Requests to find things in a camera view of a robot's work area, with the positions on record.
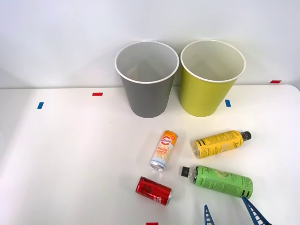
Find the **white wall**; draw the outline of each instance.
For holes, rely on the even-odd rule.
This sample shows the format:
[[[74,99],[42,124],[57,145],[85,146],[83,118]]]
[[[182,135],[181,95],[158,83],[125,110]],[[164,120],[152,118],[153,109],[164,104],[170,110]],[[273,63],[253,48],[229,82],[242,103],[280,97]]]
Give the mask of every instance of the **white wall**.
[[[238,83],[300,88],[299,12],[298,0],[0,0],[0,88],[121,86],[123,46],[158,40],[180,53],[200,38],[243,52]]]

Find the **soda can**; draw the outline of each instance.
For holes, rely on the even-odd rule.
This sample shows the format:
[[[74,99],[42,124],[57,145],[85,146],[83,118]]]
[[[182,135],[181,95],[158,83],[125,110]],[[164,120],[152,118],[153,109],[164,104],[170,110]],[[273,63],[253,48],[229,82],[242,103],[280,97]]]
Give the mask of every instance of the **soda can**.
[[[152,157],[150,166],[158,171],[165,169],[177,141],[177,137],[177,134],[173,131],[166,130],[164,132]]]
[[[169,204],[172,197],[171,188],[158,184],[145,177],[140,178],[135,192],[165,206]]]

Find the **green bottle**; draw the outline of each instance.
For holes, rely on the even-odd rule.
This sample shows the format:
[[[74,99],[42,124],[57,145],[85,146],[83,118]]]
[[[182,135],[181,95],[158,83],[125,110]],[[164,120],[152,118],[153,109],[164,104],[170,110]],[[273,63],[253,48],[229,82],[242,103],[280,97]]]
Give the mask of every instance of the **green bottle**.
[[[202,188],[222,192],[236,197],[250,198],[253,182],[250,178],[230,172],[223,172],[205,166],[183,167],[181,175]]]

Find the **yellow-green bin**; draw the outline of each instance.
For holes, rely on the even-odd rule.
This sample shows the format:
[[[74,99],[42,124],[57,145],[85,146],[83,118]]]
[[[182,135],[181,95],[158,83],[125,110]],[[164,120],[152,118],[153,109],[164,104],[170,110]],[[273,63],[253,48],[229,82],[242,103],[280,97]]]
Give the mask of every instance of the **yellow-green bin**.
[[[180,103],[193,116],[212,115],[245,68],[243,54],[217,40],[199,40],[181,52]]]

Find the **plastic bottle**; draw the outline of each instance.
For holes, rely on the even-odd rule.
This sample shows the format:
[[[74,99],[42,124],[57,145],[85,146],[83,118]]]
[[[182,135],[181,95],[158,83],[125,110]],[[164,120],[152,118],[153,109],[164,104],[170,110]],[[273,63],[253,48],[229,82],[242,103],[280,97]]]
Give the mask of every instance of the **plastic bottle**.
[[[242,146],[244,141],[250,139],[251,134],[249,131],[239,132],[232,130],[198,139],[192,143],[192,150],[196,158],[205,158],[227,150],[236,149]]]
[[[181,175],[189,177],[197,186],[236,197],[250,198],[253,192],[253,182],[250,178],[201,165],[191,169],[184,166]]]

